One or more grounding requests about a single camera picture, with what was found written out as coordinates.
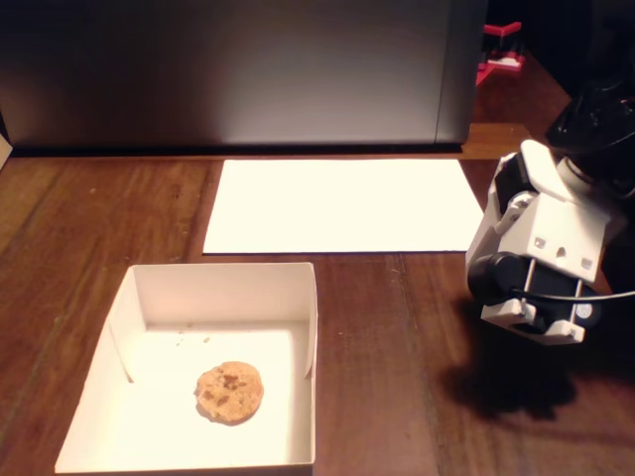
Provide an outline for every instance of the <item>white cardboard box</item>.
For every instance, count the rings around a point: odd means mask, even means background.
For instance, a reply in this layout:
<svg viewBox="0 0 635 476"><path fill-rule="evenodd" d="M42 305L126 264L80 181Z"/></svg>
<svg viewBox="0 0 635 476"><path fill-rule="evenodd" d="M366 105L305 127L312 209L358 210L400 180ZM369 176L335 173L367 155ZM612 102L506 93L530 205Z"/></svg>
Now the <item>white cardboard box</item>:
<svg viewBox="0 0 635 476"><path fill-rule="evenodd" d="M317 291L313 266L134 266L101 331L57 474L311 474ZM196 379L254 365L258 412L236 425L196 410Z"/></svg>

